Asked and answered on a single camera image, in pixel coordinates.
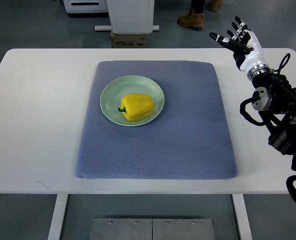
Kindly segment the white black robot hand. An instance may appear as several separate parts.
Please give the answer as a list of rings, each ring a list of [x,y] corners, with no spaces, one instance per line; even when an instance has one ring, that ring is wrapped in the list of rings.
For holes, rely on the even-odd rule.
[[[222,47],[233,52],[233,58],[240,71],[248,73],[259,66],[267,68],[263,48],[255,33],[238,16],[235,17],[231,26],[234,32],[228,30],[228,37],[214,32],[209,33],[209,36]]]

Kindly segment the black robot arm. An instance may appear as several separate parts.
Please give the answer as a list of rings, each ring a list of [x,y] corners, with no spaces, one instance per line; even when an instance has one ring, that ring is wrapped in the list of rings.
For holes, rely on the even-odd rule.
[[[268,144],[282,155],[292,156],[291,169],[296,172],[296,88],[281,74],[290,56],[287,53],[276,70],[254,69],[250,80],[255,91],[240,104],[239,111],[251,124],[268,129]]]

